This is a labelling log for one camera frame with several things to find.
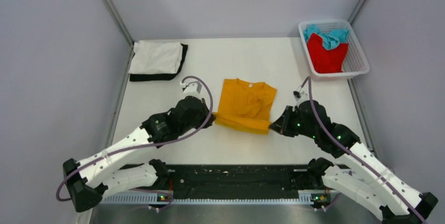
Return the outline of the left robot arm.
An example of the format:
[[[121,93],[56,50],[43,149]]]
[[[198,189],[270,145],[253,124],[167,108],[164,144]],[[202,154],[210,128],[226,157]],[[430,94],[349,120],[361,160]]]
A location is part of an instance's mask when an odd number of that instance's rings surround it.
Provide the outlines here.
[[[137,187],[164,188],[168,169],[161,160],[129,168],[147,151],[156,150],[212,126],[214,115],[202,99],[187,96],[176,107],[153,114],[124,139],[89,158],[70,158],[62,165],[64,181],[76,212],[94,208],[106,197]]]

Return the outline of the yellow t shirt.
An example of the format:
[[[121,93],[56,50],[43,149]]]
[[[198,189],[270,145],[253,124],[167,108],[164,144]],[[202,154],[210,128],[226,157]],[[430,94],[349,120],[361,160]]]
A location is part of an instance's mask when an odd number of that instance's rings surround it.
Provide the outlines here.
[[[265,82],[225,79],[215,123],[236,131],[269,134],[270,112],[276,88]]]

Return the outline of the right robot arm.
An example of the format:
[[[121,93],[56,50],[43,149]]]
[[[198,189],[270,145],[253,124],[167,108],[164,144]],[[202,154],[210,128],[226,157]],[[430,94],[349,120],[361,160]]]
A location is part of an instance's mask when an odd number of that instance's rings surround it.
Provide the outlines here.
[[[311,138],[322,151],[354,171],[358,179],[346,176],[325,158],[313,159],[308,182],[314,188],[337,190],[369,210],[381,223],[425,223],[438,204],[433,193],[421,193],[398,178],[351,129],[332,122],[317,101],[287,106],[269,129],[287,137]]]

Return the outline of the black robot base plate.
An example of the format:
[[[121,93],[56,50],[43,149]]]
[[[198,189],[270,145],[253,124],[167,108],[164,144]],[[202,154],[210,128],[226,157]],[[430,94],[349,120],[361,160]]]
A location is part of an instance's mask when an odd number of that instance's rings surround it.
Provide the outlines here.
[[[177,201],[304,199],[329,204],[325,187],[307,165],[168,165],[168,175],[148,190],[166,191]]]

